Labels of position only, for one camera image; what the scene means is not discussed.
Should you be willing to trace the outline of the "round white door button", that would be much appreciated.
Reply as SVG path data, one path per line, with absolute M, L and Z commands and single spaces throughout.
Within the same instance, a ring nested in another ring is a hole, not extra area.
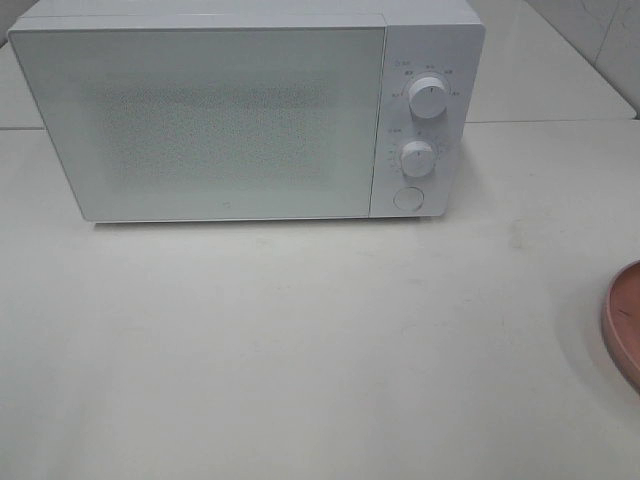
M 419 188 L 405 187 L 394 195 L 393 202 L 400 210 L 419 211 L 424 203 L 424 194 Z

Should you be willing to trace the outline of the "pink round plate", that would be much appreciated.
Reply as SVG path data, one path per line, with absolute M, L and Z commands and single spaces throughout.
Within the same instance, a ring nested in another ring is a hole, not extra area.
M 639 262 L 611 280 L 603 303 L 601 332 L 621 375 L 639 392 Z

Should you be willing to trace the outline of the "white microwave door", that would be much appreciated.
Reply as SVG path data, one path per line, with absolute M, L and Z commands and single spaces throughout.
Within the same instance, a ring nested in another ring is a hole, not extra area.
M 363 217 L 380 28 L 15 32 L 92 222 Z

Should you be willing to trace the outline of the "white lower microwave knob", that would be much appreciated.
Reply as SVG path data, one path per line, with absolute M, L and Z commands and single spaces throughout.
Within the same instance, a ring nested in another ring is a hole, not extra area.
M 430 143 L 414 140 L 402 147 L 399 159 L 405 176 L 421 178 L 429 175 L 434 169 L 437 152 Z

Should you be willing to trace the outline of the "white microwave knob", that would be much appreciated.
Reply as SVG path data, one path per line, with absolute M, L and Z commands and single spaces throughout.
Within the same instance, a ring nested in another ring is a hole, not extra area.
M 432 119 L 442 114 L 449 97 L 447 82 L 435 73 L 428 73 L 411 82 L 408 102 L 411 113 L 420 119 Z
M 405 176 L 421 178 L 429 175 L 434 169 L 437 152 L 430 143 L 414 140 L 402 147 L 399 159 Z

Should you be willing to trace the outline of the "white upper microwave knob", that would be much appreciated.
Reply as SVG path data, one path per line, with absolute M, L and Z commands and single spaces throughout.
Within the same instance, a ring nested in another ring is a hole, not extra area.
M 408 102 L 411 113 L 420 119 L 432 119 L 442 114 L 449 97 L 447 82 L 435 73 L 428 73 L 411 82 Z

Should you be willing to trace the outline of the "white microwave oven body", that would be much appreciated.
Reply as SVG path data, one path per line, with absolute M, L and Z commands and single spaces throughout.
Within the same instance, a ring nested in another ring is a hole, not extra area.
M 364 28 L 384 32 L 368 214 L 200 221 L 439 216 L 446 210 L 460 159 L 485 38 L 484 25 L 465 1 L 40 1 L 16 20 L 7 36 L 16 56 L 11 41 L 15 32 Z M 408 88 L 428 73 L 447 82 L 448 103 L 439 116 L 420 119 L 410 111 Z M 402 147 L 414 140 L 430 143 L 437 152 L 434 169 L 421 178 L 405 176 L 400 165 Z M 403 211 L 394 205 L 394 195 L 405 187 L 423 192 L 419 211 Z

